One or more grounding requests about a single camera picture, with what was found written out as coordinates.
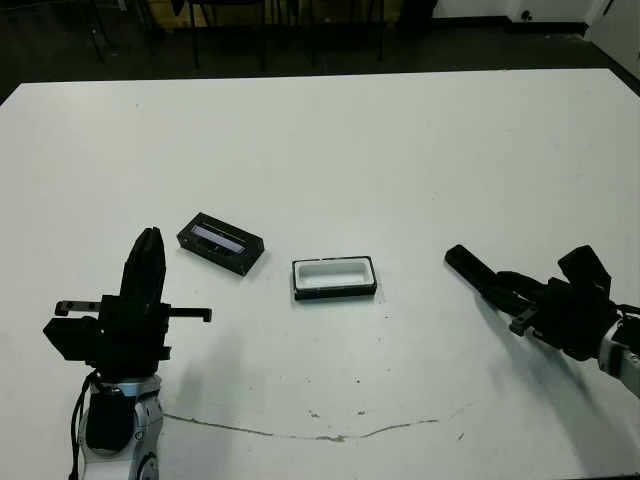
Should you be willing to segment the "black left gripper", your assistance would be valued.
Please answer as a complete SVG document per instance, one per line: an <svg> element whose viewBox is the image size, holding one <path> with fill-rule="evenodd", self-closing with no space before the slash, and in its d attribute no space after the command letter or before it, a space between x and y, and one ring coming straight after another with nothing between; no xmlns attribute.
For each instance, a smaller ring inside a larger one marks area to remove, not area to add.
<svg viewBox="0 0 640 480"><path fill-rule="evenodd" d="M105 380L144 378L170 358L165 336L172 318L212 320L210 308L176 308L162 303L166 274L164 241L152 228L152 298L148 296L147 265L151 229L135 240L125 262L120 295L99 302L61 300L54 310L54 347L67 361L81 361Z"/></svg>

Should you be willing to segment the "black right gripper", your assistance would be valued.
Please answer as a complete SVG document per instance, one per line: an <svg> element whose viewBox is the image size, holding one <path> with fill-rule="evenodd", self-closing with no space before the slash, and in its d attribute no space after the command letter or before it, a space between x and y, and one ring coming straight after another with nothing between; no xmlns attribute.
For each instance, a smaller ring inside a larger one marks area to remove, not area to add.
<svg viewBox="0 0 640 480"><path fill-rule="evenodd" d="M509 330L526 332L578 361L597 358L605 334L619 318L598 289L576 288L552 278L543 284L514 271L496 273L493 305L512 317Z"/></svg>

